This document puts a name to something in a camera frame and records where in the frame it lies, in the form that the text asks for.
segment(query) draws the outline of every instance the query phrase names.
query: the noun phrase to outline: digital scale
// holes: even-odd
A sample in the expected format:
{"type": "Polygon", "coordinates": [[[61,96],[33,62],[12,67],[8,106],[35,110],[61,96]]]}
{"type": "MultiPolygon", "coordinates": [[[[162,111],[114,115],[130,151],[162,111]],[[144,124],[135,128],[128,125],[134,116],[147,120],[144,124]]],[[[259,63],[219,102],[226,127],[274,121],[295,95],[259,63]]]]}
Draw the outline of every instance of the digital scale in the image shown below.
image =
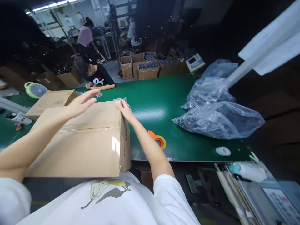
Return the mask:
{"type": "Polygon", "coordinates": [[[191,73],[196,72],[198,69],[203,67],[205,65],[205,62],[200,57],[200,55],[197,53],[196,55],[192,56],[186,61],[186,64],[188,66],[188,69],[191,73]]]}

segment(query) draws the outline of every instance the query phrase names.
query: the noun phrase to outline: green fan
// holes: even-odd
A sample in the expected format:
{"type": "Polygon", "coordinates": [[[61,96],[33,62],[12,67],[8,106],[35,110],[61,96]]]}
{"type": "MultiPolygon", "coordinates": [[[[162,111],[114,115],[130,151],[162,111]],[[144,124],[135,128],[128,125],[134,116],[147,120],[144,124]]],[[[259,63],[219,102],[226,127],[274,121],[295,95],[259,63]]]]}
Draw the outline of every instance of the green fan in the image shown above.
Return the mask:
{"type": "Polygon", "coordinates": [[[26,93],[32,98],[40,98],[48,89],[39,83],[27,82],[25,85],[26,93]]]}

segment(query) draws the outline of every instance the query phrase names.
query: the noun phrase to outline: black t-shirt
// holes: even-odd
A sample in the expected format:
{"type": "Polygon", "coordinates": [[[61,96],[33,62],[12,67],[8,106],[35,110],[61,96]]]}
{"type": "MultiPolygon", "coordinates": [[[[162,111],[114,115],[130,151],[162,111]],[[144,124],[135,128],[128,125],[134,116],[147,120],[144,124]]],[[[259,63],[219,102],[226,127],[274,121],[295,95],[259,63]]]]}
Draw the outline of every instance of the black t-shirt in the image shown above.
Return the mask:
{"type": "Polygon", "coordinates": [[[95,85],[115,84],[107,70],[102,65],[98,65],[97,71],[94,73],[94,75],[89,76],[87,79],[89,82],[92,82],[95,85]]]}

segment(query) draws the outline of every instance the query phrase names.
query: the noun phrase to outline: black hair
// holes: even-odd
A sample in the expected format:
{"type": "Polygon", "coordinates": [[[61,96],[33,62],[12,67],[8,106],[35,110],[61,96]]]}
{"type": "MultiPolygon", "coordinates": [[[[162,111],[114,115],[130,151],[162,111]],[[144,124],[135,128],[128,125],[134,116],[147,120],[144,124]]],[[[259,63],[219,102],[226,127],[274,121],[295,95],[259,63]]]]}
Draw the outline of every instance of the black hair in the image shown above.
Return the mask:
{"type": "Polygon", "coordinates": [[[93,23],[93,21],[89,18],[89,17],[86,17],[85,18],[85,21],[86,21],[86,23],[84,24],[86,27],[87,26],[92,26],[92,27],[94,27],[94,23],[93,23]]]}
{"type": "Polygon", "coordinates": [[[74,64],[77,72],[80,74],[81,77],[87,79],[88,77],[88,63],[84,60],[84,58],[80,55],[75,56],[74,64]]]}

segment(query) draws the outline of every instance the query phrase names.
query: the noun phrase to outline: white t-shirt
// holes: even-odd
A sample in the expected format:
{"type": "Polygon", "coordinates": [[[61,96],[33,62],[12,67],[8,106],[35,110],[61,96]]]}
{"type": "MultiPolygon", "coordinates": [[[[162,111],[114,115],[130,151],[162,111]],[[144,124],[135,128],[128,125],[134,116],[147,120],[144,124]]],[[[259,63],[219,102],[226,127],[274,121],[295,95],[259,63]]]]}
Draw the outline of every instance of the white t-shirt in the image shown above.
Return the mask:
{"type": "Polygon", "coordinates": [[[25,186],[0,178],[1,225],[200,224],[180,184],[169,175],[156,178],[154,194],[125,172],[117,179],[82,183],[29,215],[30,204],[25,186]]]}
{"type": "Polygon", "coordinates": [[[135,22],[130,23],[127,37],[131,38],[132,46],[138,46],[142,43],[141,41],[135,41],[135,22]]]}

